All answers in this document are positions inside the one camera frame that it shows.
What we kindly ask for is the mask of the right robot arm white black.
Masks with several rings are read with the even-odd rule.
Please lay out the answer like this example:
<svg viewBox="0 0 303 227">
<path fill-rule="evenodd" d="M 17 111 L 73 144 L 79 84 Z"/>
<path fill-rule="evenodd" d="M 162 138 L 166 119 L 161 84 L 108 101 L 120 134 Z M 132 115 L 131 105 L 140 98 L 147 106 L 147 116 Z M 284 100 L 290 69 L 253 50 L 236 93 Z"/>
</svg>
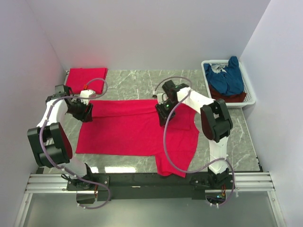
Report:
<svg viewBox="0 0 303 227">
<path fill-rule="evenodd" d="M 233 123 L 223 99 L 211 99 L 194 91 L 190 85 L 176 85 L 172 77 L 161 81 L 167 99 L 156 104 L 160 126 L 164 127 L 163 148 L 169 163 L 175 168 L 178 167 L 169 157 L 166 146 L 166 131 L 171 118 L 175 115 L 175 110 L 185 104 L 200 114 L 202 131 L 209 141 L 210 162 L 204 166 L 207 169 L 207 178 L 203 184 L 207 188 L 218 189 L 229 176 L 233 176 L 233 168 L 227 160 L 227 142 Z"/>
</svg>

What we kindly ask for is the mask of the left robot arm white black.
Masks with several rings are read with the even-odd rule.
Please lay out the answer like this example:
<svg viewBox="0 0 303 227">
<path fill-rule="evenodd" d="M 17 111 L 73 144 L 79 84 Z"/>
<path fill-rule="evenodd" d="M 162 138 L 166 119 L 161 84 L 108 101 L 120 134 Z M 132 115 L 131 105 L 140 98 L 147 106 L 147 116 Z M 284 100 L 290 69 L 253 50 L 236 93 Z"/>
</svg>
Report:
<svg viewBox="0 0 303 227">
<path fill-rule="evenodd" d="M 89 190 L 95 179 L 90 167 L 75 156 L 62 127 L 65 114 L 71 114 L 81 122 L 92 121 L 93 104 L 90 99 L 96 92 L 85 89 L 79 97 L 74 96 L 71 87 L 58 85 L 55 93 L 48 96 L 46 110 L 40 123 L 27 131 L 27 137 L 36 163 L 39 167 L 58 168 L 69 175 L 69 180 L 82 189 Z"/>
</svg>

